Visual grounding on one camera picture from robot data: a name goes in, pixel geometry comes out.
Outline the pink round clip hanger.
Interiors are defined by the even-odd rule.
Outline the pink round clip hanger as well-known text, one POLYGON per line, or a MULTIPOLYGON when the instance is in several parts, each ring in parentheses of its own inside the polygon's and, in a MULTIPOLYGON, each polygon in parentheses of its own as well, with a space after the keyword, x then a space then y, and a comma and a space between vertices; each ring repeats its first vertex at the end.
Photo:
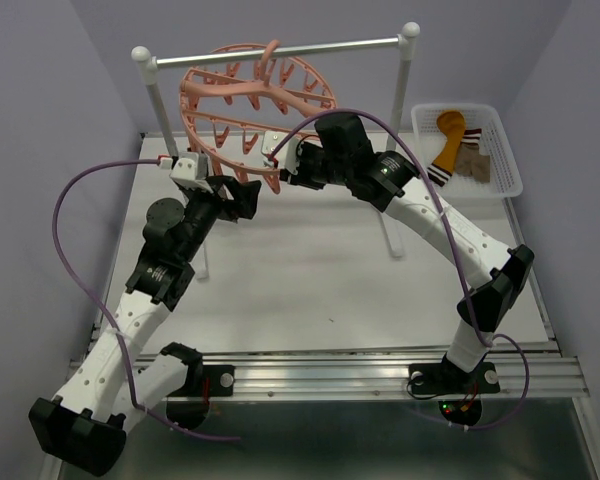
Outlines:
POLYGON ((338 106, 329 83, 305 59, 273 56, 279 46, 273 40, 220 47, 218 53, 264 52, 249 61, 193 66, 179 85, 189 150, 208 155, 213 174, 260 180, 275 194, 281 190, 279 169, 247 157, 258 150, 270 155, 266 134, 283 138, 304 118, 338 106))

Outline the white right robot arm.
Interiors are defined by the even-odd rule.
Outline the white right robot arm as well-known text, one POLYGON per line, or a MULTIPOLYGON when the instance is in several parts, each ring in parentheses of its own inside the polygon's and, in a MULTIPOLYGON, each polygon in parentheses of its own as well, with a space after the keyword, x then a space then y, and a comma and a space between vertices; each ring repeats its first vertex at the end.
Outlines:
POLYGON ((414 366, 408 391, 434 398, 466 392, 496 392, 483 361, 498 328, 524 289, 534 254, 521 244, 510 247, 487 235, 447 203, 413 152, 395 132, 396 149, 374 149, 358 110, 325 111, 304 120, 313 125, 319 145, 297 140, 295 127, 276 146, 264 150, 280 178, 294 186, 320 190, 345 187, 351 195, 406 226, 455 267, 463 292, 460 322, 443 358, 414 366))

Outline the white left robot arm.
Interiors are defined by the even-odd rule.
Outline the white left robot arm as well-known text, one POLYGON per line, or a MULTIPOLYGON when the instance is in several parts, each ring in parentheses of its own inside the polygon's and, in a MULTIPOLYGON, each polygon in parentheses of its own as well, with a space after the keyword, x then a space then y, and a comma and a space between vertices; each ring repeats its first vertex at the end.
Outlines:
POLYGON ((203 356, 172 342, 141 375, 133 364, 175 310, 195 272, 192 260, 218 220, 252 219, 261 184, 211 176, 184 188, 187 201, 156 200, 147 210, 144 245, 116 311, 52 399, 39 398, 29 420, 42 450, 96 477, 121 456, 130 431, 171 392, 195 392, 203 356))

